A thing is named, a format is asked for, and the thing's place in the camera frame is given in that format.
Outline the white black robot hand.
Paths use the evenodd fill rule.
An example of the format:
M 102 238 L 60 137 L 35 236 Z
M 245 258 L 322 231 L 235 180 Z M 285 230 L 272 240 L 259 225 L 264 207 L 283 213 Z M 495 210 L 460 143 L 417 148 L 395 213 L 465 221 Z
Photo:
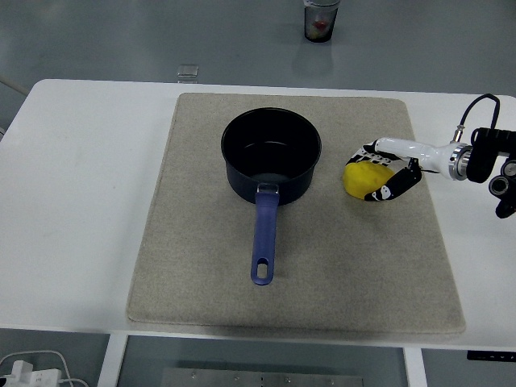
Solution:
M 399 198 L 415 187 L 424 172 L 450 173 L 454 147 L 434 147 L 407 139 L 380 138 L 363 145 L 343 170 L 345 191 L 366 202 Z

